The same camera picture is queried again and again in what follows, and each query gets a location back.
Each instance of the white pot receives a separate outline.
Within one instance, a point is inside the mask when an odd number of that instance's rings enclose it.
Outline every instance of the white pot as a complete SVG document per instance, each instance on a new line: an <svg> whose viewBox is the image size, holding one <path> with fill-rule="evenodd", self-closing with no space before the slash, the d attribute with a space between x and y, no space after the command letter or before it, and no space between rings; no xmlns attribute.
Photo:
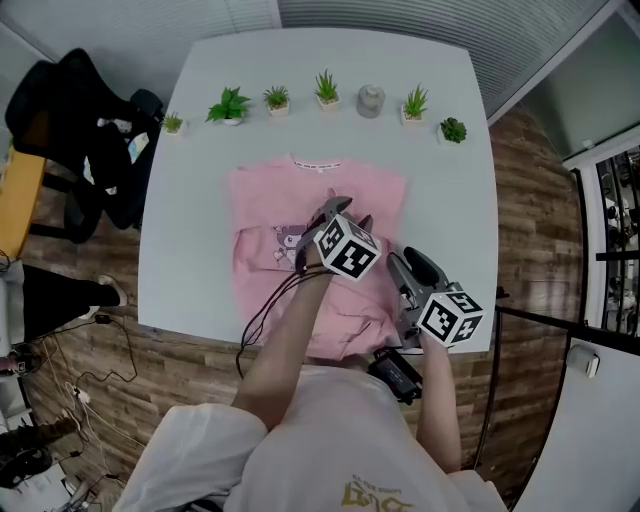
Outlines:
<svg viewBox="0 0 640 512"><path fill-rule="evenodd" d="M402 121L402 124L404 126L420 126L423 125L425 123L425 116L424 113L422 114L422 118L421 119L407 119L407 117L404 115L404 103L402 105L400 105L400 120Z"/></svg>
<svg viewBox="0 0 640 512"><path fill-rule="evenodd" d="M451 140L447 140L444 138L444 133L442 133L442 126L438 125L438 142L440 143L441 146L446 146L446 147L450 147L450 148L456 148L456 147L460 147L460 145L464 142L460 142L460 144L458 144L457 142L453 142Z"/></svg>
<svg viewBox="0 0 640 512"><path fill-rule="evenodd" d="M289 102L287 101L287 105L283 108L279 108L276 110L271 110L271 107L267 105L267 109L269 109L269 114L273 117L284 117L289 115Z"/></svg>
<svg viewBox="0 0 640 512"><path fill-rule="evenodd" d="M322 101L320 100L317 94L316 94L316 99L318 100L318 104L320 105L320 108L324 112L335 112L340 108L340 95L338 95L338 101L334 101L333 103L326 103L326 104L322 103Z"/></svg>
<svg viewBox="0 0 640 512"><path fill-rule="evenodd" d="M236 117L235 119L223 119L222 122L227 126L238 126L242 122L242 117Z"/></svg>
<svg viewBox="0 0 640 512"><path fill-rule="evenodd" d="M167 131L166 129L164 131L167 132L169 135L184 135L187 132L188 124L189 124L188 121L183 120L177 132L170 132L170 131Z"/></svg>

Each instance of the person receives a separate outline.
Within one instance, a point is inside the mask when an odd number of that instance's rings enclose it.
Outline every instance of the person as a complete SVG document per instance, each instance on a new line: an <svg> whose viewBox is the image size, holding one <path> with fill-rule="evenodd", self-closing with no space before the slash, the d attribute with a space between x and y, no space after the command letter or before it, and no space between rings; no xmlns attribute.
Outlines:
<svg viewBox="0 0 640 512"><path fill-rule="evenodd" d="M319 261L312 247L307 263ZM330 281L318 275L296 288L230 406L169 410L115 511L506 511L492 484L460 471L442 345L422 340L416 438L382 381L303 365Z"/></svg>
<svg viewBox="0 0 640 512"><path fill-rule="evenodd" d="M14 345L42 337L75 318L88 320L100 307L125 306L127 295L108 275L98 282L49 272L0 251L0 356Z"/></svg>

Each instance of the small potted plant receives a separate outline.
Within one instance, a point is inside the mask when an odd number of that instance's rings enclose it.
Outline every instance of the small potted plant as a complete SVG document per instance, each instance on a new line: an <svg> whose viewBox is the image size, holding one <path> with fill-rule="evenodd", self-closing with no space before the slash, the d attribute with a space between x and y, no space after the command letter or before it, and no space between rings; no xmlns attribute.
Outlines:
<svg viewBox="0 0 640 512"><path fill-rule="evenodd" d="M424 124L423 112L427 110L427 91L418 84L415 90L409 93L407 101L400 106L400 117L403 125Z"/></svg>
<svg viewBox="0 0 640 512"><path fill-rule="evenodd" d="M443 145L460 144L467 138L467 128L455 117L449 117L438 126L438 140Z"/></svg>
<svg viewBox="0 0 640 512"><path fill-rule="evenodd" d="M333 75L329 74L329 70L325 69L324 73L320 73L316 77L316 98L320 108L325 112L335 112L340 108L340 96L336 90L338 84L333 81Z"/></svg>
<svg viewBox="0 0 640 512"><path fill-rule="evenodd" d="M164 116L164 119L162 120L162 127L164 128L164 131L170 135L177 135L177 134L184 133L186 129L186 124L187 123L184 122L184 119L180 119L178 117L178 114L175 112L172 112L171 114L167 114L166 116Z"/></svg>
<svg viewBox="0 0 640 512"><path fill-rule="evenodd" d="M273 117L289 115L289 91L284 85L272 86L264 91L264 101L267 102L269 114Z"/></svg>
<svg viewBox="0 0 640 512"><path fill-rule="evenodd" d="M218 121L222 119L224 124L236 126L242 122L247 113L247 106L244 105L251 98L240 96L240 87L237 89L224 88L220 103L209 109L207 121Z"/></svg>

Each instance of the pink t-shirt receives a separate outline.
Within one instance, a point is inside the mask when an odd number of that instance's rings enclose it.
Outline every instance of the pink t-shirt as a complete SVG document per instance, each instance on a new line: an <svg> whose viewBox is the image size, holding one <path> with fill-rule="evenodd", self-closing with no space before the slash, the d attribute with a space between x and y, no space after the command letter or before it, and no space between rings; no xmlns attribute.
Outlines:
<svg viewBox="0 0 640 512"><path fill-rule="evenodd" d="M233 279L247 321L293 271L295 247L315 211L336 196L353 202L347 212L373 217L382 256L357 283L333 278L315 323L307 355L342 359L369 353L395 334L397 291L386 270L400 221L406 179L352 160L300 161L292 156L240 168L230 174L233 213ZM293 290L265 321L267 338Z"/></svg>

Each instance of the gray vase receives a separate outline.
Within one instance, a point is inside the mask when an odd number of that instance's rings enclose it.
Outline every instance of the gray vase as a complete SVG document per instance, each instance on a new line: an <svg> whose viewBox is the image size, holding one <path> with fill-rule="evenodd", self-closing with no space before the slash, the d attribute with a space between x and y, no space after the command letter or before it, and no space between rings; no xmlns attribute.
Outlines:
<svg viewBox="0 0 640 512"><path fill-rule="evenodd" d="M358 92L358 114L367 119L373 119L380 115L384 103L384 91L382 87L375 85L363 85Z"/></svg>

